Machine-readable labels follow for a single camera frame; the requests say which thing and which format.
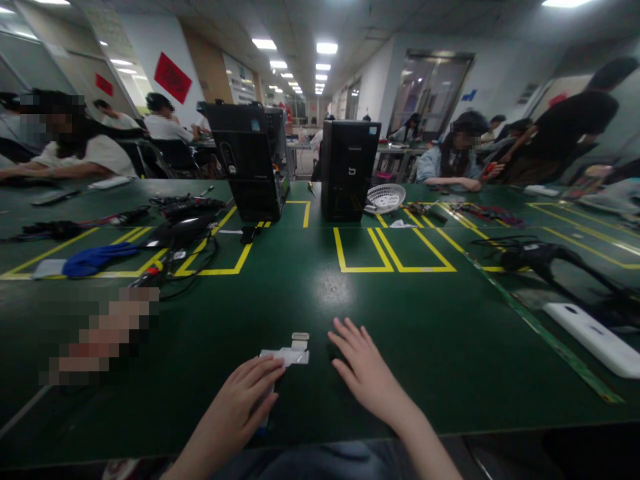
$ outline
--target black computer case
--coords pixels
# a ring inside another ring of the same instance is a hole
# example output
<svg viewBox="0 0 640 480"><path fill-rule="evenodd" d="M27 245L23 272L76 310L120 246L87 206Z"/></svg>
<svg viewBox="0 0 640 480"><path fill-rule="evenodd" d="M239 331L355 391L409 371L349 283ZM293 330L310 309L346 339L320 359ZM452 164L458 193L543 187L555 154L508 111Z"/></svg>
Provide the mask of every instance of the black computer case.
<svg viewBox="0 0 640 480"><path fill-rule="evenodd" d="M282 110L211 103L201 110L242 220L280 220L290 188Z"/></svg>
<svg viewBox="0 0 640 480"><path fill-rule="evenodd" d="M328 221L362 218L380 138L380 123L334 120L323 124L322 213Z"/></svg>

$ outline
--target person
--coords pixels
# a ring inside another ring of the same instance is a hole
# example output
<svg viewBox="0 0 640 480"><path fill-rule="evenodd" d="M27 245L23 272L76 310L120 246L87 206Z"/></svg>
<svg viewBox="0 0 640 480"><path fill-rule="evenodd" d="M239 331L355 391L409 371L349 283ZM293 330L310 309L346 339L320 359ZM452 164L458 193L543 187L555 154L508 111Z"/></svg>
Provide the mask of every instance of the person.
<svg viewBox="0 0 640 480"><path fill-rule="evenodd" d="M30 162L0 170L8 177L52 179L136 177L131 160L114 140L102 134L102 125L86 118L84 102L60 91L34 89L21 111L44 116L50 142Z"/></svg>
<svg viewBox="0 0 640 480"><path fill-rule="evenodd" d="M499 165L486 177L483 164L477 158L475 146L489 128L486 118L476 111L464 112L451 124L444 141L424 152L418 159L416 183L425 185L462 185L470 191L480 191L483 182L502 171Z"/></svg>
<svg viewBox="0 0 640 480"><path fill-rule="evenodd" d="M145 118L149 135L154 140L182 140L186 143L200 140L196 125L192 125L193 133L188 132L174 120L173 105L161 93L147 94L147 108L151 114Z"/></svg>
<svg viewBox="0 0 640 480"><path fill-rule="evenodd" d="M402 127L389 136L389 140L398 143L417 140L419 138L418 124L420 124L420 114L414 113Z"/></svg>
<svg viewBox="0 0 640 480"><path fill-rule="evenodd" d="M566 160L576 147L592 144L607 129L619 107L609 93L638 66L640 63L634 57L616 58L596 71L582 93L544 112L500 160L508 163L520 152L504 183L532 185L544 181L560 166L568 167ZM531 144L525 147L534 135Z"/></svg>
<svg viewBox="0 0 640 480"><path fill-rule="evenodd" d="M489 131L480 137L480 145L493 142L495 139L495 131L498 130L498 127L502 125L502 122L506 120L507 118L504 115L496 115L492 118L489 122Z"/></svg>
<svg viewBox="0 0 640 480"><path fill-rule="evenodd" d="M330 331L329 340L346 359L332 360L333 367L356 400L396 432L418 477L462 479L429 420L393 376L367 329L357 328L349 318L344 323L335 318L333 326L337 333ZM208 479L220 470L266 419L278 400L277 393L269 392L285 371L283 360L272 355L240 365L220 388L163 480Z"/></svg>
<svg viewBox="0 0 640 480"><path fill-rule="evenodd" d="M100 113L104 115L102 118L102 124L115 128L118 130L138 129L138 125L134 119L128 116L126 113L116 112L110 104L104 100L94 100L93 106L100 110Z"/></svg>

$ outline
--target smartphone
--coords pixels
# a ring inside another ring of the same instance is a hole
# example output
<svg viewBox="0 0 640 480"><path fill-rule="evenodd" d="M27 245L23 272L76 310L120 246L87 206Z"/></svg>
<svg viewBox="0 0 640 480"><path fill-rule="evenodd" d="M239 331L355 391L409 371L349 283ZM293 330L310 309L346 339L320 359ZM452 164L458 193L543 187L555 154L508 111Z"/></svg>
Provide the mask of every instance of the smartphone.
<svg viewBox="0 0 640 480"><path fill-rule="evenodd" d="M59 201L69 199L74 197L80 193L80 190L58 190L54 192L49 192L36 200L32 201L31 204L34 207L42 207L44 205L53 205L54 203L58 203Z"/></svg>

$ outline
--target green ruler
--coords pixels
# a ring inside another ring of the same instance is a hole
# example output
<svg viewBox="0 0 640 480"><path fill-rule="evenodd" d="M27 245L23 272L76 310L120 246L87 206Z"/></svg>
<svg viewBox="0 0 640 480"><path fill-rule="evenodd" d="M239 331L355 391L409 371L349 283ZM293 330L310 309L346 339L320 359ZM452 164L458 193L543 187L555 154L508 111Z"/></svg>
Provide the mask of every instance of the green ruler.
<svg viewBox="0 0 640 480"><path fill-rule="evenodd" d="M553 348L553 350L560 355L560 357L569 364L569 366L578 374L580 378L584 380L588 386L590 386L595 392L607 403L624 403L625 400L616 392L611 390L609 386L600 380L598 377L594 375L594 373L589 370L588 366L582 362L578 357L575 356L574 352L569 350L566 345L558 341L546 328L542 326L540 320L538 320L534 314L532 314L524 305L520 304L513 296L506 290L502 285L496 282L490 274L488 274L470 254L467 252L463 252L464 256L471 264L486 278L491 282L491 284L502 294L505 298L509 306L524 320L527 322L528 326L536 332L542 340L547 342L547 344Z"/></svg>

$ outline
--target black shirt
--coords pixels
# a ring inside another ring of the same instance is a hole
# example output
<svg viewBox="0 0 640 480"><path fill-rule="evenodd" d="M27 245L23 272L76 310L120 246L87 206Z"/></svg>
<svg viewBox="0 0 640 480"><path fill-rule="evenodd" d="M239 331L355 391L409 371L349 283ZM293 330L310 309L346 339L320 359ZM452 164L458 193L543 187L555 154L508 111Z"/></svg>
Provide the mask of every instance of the black shirt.
<svg viewBox="0 0 640 480"><path fill-rule="evenodd" d="M526 156L562 161L583 135L600 135L618 112L618 102L602 91L584 91L556 103L537 122Z"/></svg>

